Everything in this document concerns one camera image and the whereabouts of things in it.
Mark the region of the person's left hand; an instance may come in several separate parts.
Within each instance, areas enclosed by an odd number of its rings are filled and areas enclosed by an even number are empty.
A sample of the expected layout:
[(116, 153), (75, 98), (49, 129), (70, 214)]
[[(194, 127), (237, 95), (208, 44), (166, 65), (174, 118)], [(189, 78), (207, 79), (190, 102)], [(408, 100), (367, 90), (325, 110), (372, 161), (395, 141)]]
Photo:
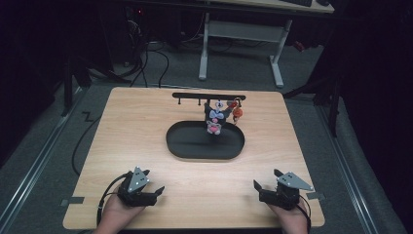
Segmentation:
[(92, 234), (118, 234), (144, 210), (144, 207), (124, 205), (116, 195), (118, 190), (119, 187), (116, 187), (108, 198), (101, 221)]

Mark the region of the white-framed wooden desk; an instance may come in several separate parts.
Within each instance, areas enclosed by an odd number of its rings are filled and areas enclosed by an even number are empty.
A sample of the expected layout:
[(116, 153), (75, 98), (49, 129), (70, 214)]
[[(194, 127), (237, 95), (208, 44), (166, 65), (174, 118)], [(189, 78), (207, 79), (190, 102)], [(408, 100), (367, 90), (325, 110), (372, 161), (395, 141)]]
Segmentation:
[[(331, 15), (335, 9), (330, 3), (321, 4), (322, 0), (312, 0), (311, 7), (303, 7), (280, 0), (206, 0), (206, 5), (229, 4), (231, 6), (258, 7), (263, 10), (281, 10), (283, 13), (307, 13), (323, 16)], [(282, 54), (285, 41), (292, 25), (292, 18), (287, 18), (283, 25), (271, 26), (253, 22), (235, 22), (224, 19), (211, 19), (209, 13), (204, 17), (203, 48), (201, 53), (199, 79), (207, 78), (208, 40), (210, 37), (240, 39), (247, 41), (275, 43), (277, 47), (269, 56), (269, 62), (273, 71), (275, 84), (283, 87), (282, 75), (279, 67), (279, 59)]]

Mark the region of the orange and red keychain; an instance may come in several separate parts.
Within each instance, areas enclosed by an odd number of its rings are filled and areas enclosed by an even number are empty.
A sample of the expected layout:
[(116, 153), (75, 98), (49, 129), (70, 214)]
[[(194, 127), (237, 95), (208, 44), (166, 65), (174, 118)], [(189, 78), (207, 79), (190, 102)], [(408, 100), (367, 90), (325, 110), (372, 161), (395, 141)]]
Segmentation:
[(237, 125), (241, 117), (244, 115), (244, 111), (242, 110), (242, 99), (240, 97), (236, 97), (233, 100), (228, 100), (227, 105), (232, 111), (233, 122)]

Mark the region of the black hook rack with tray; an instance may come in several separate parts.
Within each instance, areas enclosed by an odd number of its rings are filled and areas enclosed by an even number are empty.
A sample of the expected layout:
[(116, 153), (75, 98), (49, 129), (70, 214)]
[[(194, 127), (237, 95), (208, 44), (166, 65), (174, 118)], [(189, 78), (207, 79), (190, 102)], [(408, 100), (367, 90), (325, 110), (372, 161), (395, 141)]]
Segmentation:
[[(225, 106), (228, 106), (228, 100), (246, 100), (244, 95), (173, 93), (172, 96), (178, 99), (178, 103), (181, 103), (183, 98), (196, 99), (198, 105), (208, 102), (211, 107), (219, 100), (223, 101)], [(243, 131), (234, 124), (231, 112), (218, 136), (207, 132), (204, 118), (203, 121), (176, 122), (168, 129), (166, 142), (169, 151), (181, 159), (231, 160), (243, 151), (245, 138)]]

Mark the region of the black plush keychain with ring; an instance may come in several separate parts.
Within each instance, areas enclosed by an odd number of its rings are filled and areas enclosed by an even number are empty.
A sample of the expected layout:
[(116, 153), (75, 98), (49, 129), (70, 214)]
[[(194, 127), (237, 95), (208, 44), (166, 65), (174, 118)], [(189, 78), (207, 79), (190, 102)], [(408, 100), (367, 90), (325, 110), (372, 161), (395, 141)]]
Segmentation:
[(204, 104), (206, 131), (211, 135), (220, 135), (222, 127), (226, 124), (233, 108), (225, 106), (224, 102), (219, 100), (211, 107), (208, 102)]

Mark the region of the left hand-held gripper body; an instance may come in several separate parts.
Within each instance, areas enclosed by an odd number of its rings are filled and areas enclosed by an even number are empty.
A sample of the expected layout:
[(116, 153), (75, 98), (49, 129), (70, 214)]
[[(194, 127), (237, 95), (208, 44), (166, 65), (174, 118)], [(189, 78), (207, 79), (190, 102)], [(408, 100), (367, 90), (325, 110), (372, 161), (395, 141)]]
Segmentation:
[(128, 172), (126, 178), (118, 189), (118, 198), (127, 207), (147, 207), (157, 203), (158, 196), (147, 193), (143, 188), (149, 183), (149, 178), (144, 175), (140, 167), (135, 167)]

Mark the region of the person's right hand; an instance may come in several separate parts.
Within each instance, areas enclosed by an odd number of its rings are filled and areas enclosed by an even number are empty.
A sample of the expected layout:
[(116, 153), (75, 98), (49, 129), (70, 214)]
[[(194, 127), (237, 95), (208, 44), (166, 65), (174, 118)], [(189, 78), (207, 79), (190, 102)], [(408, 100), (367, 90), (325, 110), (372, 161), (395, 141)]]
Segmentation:
[(269, 208), (277, 216), (283, 234), (309, 234), (307, 210), (302, 199), (290, 211), (274, 205), (269, 205)]

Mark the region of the black metal stand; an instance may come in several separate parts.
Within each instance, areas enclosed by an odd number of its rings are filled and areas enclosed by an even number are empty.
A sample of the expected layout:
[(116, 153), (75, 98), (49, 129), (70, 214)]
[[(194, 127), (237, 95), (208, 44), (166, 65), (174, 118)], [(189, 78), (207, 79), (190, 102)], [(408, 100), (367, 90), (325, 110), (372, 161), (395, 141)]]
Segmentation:
[(321, 78), (315, 81), (310, 81), (304, 86), (287, 92), (282, 96), (284, 98), (293, 98), (299, 94), (314, 93), (314, 105), (329, 105), (329, 113), (327, 115), (328, 130), (334, 137), (337, 137), (336, 122), (339, 114), (339, 97), (343, 77), (335, 75)]
[(68, 57), (66, 64), (64, 65), (64, 111), (63, 116), (66, 116), (69, 111), (74, 107), (74, 92), (73, 82), (76, 81), (80, 88), (89, 88), (92, 84), (89, 70), (93, 69), (98, 73), (104, 75), (112, 81), (119, 83), (127, 83), (127, 80), (121, 78), (113, 71), (107, 70), (102, 66), (99, 66), (86, 58), (80, 56), (71, 55)]

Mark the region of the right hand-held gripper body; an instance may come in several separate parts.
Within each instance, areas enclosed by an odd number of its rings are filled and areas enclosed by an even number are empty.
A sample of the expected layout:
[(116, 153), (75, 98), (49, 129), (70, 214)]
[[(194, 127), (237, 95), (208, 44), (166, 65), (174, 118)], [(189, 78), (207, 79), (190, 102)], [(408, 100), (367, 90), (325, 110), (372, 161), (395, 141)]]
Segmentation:
[(258, 198), (260, 202), (290, 211), (299, 203), (299, 190), (313, 191), (314, 187), (295, 173), (288, 172), (277, 177), (277, 187), (275, 191), (263, 188), (260, 193), (258, 192)]

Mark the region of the black keyboard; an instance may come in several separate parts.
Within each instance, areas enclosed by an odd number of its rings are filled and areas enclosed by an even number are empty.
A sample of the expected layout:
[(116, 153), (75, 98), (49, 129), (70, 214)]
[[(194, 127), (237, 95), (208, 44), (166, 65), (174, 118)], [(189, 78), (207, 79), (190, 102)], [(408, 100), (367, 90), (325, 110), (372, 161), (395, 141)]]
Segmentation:
[(312, 0), (280, 0), (280, 1), (303, 6), (303, 7), (311, 7), (313, 3)]

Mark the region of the metal floor rail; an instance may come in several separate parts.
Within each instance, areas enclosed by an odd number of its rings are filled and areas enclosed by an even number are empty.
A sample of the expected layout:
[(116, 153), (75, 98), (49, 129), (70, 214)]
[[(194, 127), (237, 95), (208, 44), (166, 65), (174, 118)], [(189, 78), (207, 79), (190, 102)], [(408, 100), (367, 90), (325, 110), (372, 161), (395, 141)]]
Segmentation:
[(0, 170), (0, 234), (6, 234), (49, 162), (73, 109), (85, 96), (87, 88), (76, 88), (71, 107), (63, 105), (63, 90), (57, 101), (29, 129), (12, 157)]
[(373, 220), (370, 211), (367, 208), (364, 196), (361, 193), (357, 185), (356, 178), (354, 177), (349, 164), (345, 158), (344, 151), (338, 141), (338, 138), (333, 135), (329, 129), (328, 116), (323, 107), (316, 106), (315, 110), (321, 120), (323, 128), (325, 129), (329, 141), (333, 147), (334, 155), (338, 164), (340, 174), (347, 188), (348, 194), (352, 201), (353, 207), (357, 213), (359, 222), (364, 230), (365, 234), (379, 234), (377, 226)]

